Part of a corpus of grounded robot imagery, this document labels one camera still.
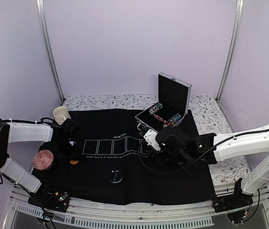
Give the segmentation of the orange big blind button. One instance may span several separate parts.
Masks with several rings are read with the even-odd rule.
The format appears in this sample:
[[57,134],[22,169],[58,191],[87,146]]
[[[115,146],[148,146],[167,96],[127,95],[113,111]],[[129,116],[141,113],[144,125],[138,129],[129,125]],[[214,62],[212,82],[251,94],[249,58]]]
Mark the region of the orange big blind button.
[[72,164],[72,165],[76,165],[76,164],[78,164],[78,160],[70,160],[70,164]]

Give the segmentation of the aluminium poker chip case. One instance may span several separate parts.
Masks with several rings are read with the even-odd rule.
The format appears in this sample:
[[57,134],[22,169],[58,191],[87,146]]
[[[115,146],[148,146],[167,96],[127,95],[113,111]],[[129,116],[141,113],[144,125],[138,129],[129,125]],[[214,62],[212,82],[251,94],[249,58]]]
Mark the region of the aluminium poker chip case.
[[[188,113],[191,88],[192,84],[160,72],[158,74],[158,99],[149,108],[157,103],[161,103],[163,108],[156,112],[156,114],[166,121],[175,114],[180,114],[181,119],[173,125],[177,126]],[[140,135],[144,135],[149,129],[153,129],[156,132],[163,129],[164,122],[160,122],[154,118],[154,115],[150,115],[149,108],[135,116]]]

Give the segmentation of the clear dealer button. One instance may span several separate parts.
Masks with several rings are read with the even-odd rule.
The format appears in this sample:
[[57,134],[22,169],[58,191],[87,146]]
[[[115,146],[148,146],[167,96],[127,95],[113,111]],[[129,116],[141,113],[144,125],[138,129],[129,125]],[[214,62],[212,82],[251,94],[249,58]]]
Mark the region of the clear dealer button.
[[117,184],[122,181],[123,175],[119,170],[112,170],[108,175],[108,179],[111,183]]

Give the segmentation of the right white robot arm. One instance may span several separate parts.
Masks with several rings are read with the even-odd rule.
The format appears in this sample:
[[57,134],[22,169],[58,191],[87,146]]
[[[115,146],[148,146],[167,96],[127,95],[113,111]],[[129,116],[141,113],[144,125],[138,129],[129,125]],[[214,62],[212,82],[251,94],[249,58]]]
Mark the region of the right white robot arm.
[[159,132],[149,129],[144,140],[159,154],[159,161],[185,164],[184,169],[204,167],[238,156],[267,153],[265,159],[244,178],[235,183],[228,203],[239,208],[261,186],[269,181],[269,124],[230,134],[204,134],[194,139],[180,128],[165,127]]

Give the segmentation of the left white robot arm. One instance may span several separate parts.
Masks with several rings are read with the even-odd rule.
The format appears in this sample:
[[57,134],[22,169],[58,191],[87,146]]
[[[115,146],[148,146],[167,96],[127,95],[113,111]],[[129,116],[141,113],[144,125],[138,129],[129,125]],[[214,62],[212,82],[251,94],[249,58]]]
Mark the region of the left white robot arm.
[[34,199],[49,207],[53,198],[45,191],[43,181],[35,177],[30,167],[44,172],[58,161],[78,159],[75,138],[78,124],[67,118],[61,125],[47,119],[27,121],[0,118],[0,174],[15,185],[34,193]]

